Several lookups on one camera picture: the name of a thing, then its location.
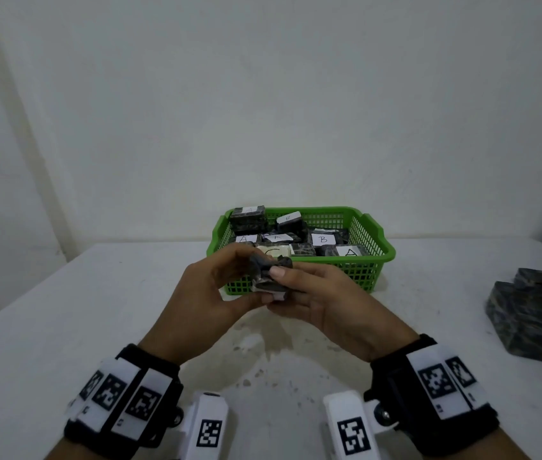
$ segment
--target stack of wrapped packages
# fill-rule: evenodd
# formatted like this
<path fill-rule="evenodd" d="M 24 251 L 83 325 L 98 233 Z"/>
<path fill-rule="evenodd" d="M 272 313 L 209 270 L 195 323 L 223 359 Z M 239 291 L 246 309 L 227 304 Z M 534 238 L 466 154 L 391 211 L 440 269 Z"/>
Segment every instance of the stack of wrapped packages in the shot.
<path fill-rule="evenodd" d="M 235 208 L 229 217 L 229 242 L 250 242 L 273 257 L 367 256 L 364 245 L 350 243 L 347 229 L 309 226 L 299 211 L 267 221 L 265 207 Z"/>
<path fill-rule="evenodd" d="M 542 361 L 542 271 L 520 268 L 512 283 L 496 282 L 486 304 L 508 352 Z"/>

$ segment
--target black wrist strap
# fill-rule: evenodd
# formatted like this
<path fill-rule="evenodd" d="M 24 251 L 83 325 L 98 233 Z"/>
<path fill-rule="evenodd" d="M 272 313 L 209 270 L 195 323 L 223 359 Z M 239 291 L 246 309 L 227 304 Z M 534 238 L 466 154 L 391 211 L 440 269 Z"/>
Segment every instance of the black wrist strap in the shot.
<path fill-rule="evenodd" d="M 476 410 L 440 419 L 407 355 L 435 345 L 428 335 L 371 363 L 373 382 L 365 401 L 377 399 L 398 421 L 421 454 L 441 457 L 456 453 L 499 426 L 497 412 L 487 403 Z"/>
<path fill-rule="evenodd" d="M 179 381 L 179 366 L 150 355 L 134 344 L 122 349 L 116 359 L 124 359 L 140 368 L 137 375 L 121 394 L 119 401 L 112 408 L 109 417 L 97 433 L 79 420 L 69 420 L 64 428 L 64 437 L 71 442 L 82 444 L 94 453 L 109 460 L 130 460 L 139 447 L 155 448 L 160 445 L 162 437 L 175 417 L 175 408 L 183 390 Z M 114 425 L 120 423 L 120 416 L 127 404 L 140 390 L 148 370 L 155 370 L 171 378 L 170 385 L 160 399 L 153 414 L 144 420 L 146 425 L 137 441 L 112 431 Z"/>

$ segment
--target wrist strap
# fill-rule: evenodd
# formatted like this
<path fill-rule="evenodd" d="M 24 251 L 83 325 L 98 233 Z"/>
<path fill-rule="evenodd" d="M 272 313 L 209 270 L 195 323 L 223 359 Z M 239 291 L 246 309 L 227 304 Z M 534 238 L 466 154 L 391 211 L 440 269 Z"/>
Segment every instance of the wrist strap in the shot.
<path fill-rule="evenodd" d="M 129 344 L 78 394 L 64 437 L 110 460 L 158 447 L 183 390 L 178 373 L 178 365 Z"/>
<path fill-rule="evenodd" d="M 428 335 L 375 360 L 371 369 L 365 401 L 379 400 L 424 456 L 451 455 L 499 426 L 464 363 Z"/>

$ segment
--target forearm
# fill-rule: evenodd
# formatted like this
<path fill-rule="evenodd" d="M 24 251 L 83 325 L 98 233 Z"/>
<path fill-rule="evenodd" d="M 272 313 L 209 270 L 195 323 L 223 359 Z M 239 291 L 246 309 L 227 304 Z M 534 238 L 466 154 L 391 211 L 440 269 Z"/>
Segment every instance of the forearm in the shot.
<path fill-rule="evenodd" d="M 445 460 L 529 460 L 502 429 L 490 433 L 480 441 L 458 453 L 444 457 Z"/>
<path fill-rule="evenodd" d="M 105 460 L 90 449 L 80 444 L 74 444 L 67 439 L 60 439 L 45 460 Z"/>

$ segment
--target left hand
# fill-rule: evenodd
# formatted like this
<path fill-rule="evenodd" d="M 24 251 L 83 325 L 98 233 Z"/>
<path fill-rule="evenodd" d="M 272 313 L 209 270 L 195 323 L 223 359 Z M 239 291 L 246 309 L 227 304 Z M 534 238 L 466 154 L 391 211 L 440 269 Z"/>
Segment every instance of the left hand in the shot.
<path fill-rule="evenodd" d="M 264 293 L 225 302 L 218 290 L 247 274 L 254 253 L 263 255 L 251 245 L 231 243 L 189 265 L 139 347 L 181 365 L 209 350 L 249 310 L 271 303 L 273 296 Z"/>

